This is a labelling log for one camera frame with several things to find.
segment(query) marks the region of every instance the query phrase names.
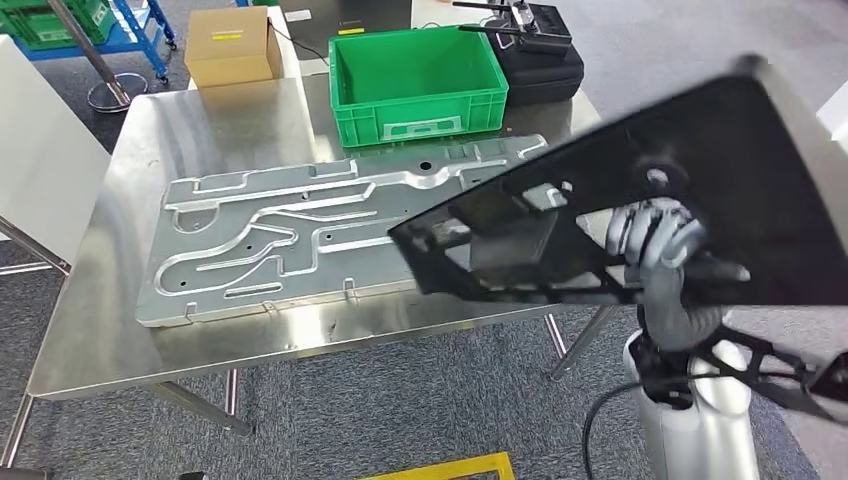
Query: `metal pole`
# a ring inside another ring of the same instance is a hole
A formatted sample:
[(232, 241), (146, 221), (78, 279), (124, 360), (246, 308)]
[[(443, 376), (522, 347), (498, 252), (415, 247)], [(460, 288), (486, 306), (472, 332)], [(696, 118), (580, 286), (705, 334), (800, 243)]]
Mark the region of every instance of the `metal pole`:
[(9, 433), (9, 439), (6, 440), (6, 447), (3, 448), (3, 457), (0, 458), (0, 467), (11, 468), (15, 463), (15, 456), (18, 454), (18, 447), (21, 445), (21, 438), (24, 436), (24, 428), (29, 420), (29, 413), (32, 411), (32, 397), (24, 392), (21, 398), (21, 404), (18, 407), (18, 413), (15, 414), (15, 420), (12, 422), (12, 431)]
[(149, 388), (153, 391), (153, 393), (161, 398), (170, 400), (186, 410), (194, 412), (207, 420), (223, 426), (227, 430), (234, 430), (239, 435), (250, 435), (253, 433), (253, 427), (249, 424), (234, 416), (227, 415), (226, 412), (220, 408), (212, 405), (206, 400), (200, 398), (197, 394), (186, 390), (176, 383), (157, 383)]
[(13, 242), (24, 247), (26, 251), (54, 266), (63, 274), (69, 275), (71, 273), (71, 266), (68, 265), (68, 262), (62, 260), (58, 255), (48, 250), (47, 247), (38, 243), (34, 238), (12, 225), (12, 222), (9, 222), (3, 217), (0, 217), (0, 232), (9, 237)]
[(616, 307), (610, 305), (598, 307), (595, 314), (589, 319), (589, 323), (583, 328), (580, 335), (577, 336), (577, 340), (574, 341), (571, 348), (565, 351), (565, 354), (562, 358), (560, 358), (556, 367), (554, 367), (554, 369), (548, 374), (548, 378), (555, 382), (562, 379), (565, 372), (574, 366), (577, 359), (580, 358), (583, 352), (585, 352), (589, 347), (589, 344), (592, 343), (592, 340), (594, 340), (604, 326), (606, 326), (608, 320), (611, 318), (610, 314), (614, 312), (615, 309)]
[(59, 17), (59, 20), (62, 21), (62, 25), (65, 26), (74, 41), (77, 42), (82, 53), (85, 54), (88, 61), (91, 62), (91, 65), (95, 70), (97, 70), (100, 78), (102, 78), (103, 82), (106, 83), (106, 87), (109, 88), (109, 91), (111, 91), (112, 95), (115, 96), (115, 100), (117, 100), (121, 105), (129, 105), (129, 95), (127, 95), (127, 92), (124, 91), (121, 84), (118, 83), (118, 80), (115, 78), (115, 74), (112, 73), (112, 70), (109, 69), (106, 62), (103, 61), (103, 57), (97, 53), (97, 49), (94, 48), (94, 45), (92, 45), (91, 40), (88, 38), (88, 35), (85, 34), (71, 11), (68, 10), (65, 2), (62, 0), (47, 0), (47, 3), (56, 13), (56, 16)]
[(112, 70), (92, 45), (88, 35), (79, 26), (64, 1), (47, 0), (47, 4), (62, 21), (62, 25), (65, 26), (82, 53), (97, 70), (100, 78), (103, 79), (102, 83), (98, 83), (88, 91), (88, 105), (100, 113), (117, 113), (128, 110), (133, 98), (147, 92), (147, 80), (137, 73), (121, 73), (118, 75), (112, 73)]
[(548, 333), (551, 334), (551, 340), (554, 341), (554, 348), (557, 352), (557, 358), (565, 356), (565, 344), (562, 342), (562, 335), (559, 333), (559, 327), (556, 325), (553, 314), (545, 315), (545, 325), (548, 327)]
[(227, 398), (224, 401), (224, 411), (234, 417), (238, 407), (238, 370), (227, 372)]

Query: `metal panel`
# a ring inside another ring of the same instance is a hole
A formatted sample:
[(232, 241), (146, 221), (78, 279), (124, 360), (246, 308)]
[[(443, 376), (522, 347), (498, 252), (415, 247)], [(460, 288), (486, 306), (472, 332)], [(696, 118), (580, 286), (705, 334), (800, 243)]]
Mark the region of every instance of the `metal panel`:
[(386, 231), (545, 145), (494, 138), (174, 181), (136, 316), (172, 326), (414, 290)]

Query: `white panel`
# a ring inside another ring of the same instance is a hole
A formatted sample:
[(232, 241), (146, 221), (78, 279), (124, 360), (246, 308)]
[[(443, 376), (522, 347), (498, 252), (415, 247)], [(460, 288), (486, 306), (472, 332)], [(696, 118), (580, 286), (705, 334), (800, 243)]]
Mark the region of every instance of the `white panel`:
[(825, 102), (816, 115), (830, 131), (833, 140), (848, 151), (848, 82)]
[(0, 65), (0, 215), (73, 265), (109, 154), (6, 35)]

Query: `mounting hole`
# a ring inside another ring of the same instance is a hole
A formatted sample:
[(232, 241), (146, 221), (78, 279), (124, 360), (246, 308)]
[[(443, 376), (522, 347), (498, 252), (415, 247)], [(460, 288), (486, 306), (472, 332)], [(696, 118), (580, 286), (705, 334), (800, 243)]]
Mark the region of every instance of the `mounting hole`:
[(651, 185), (657, 188), (665, 188), (668, 185), (668, 175), (659, 168), (652, 168), (645, 174)]

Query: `green plastic crate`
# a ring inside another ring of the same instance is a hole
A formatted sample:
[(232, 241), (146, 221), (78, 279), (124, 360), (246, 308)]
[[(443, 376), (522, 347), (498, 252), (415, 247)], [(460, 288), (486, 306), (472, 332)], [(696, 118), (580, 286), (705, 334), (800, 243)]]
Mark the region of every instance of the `green plastic crate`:
[[(106, 0), (66, 0), (65, 3), (95, 45), (106, 42), (117, 18)], [(41, 0), (0, 0), (0, 22), (29, 49), (43, 50), (74, 46), (76, 43), (59, 17)]]
[(339, 140), (360, 147), (498, 130), (509, 89), (482, 33), (457, 27), (330, 40)]

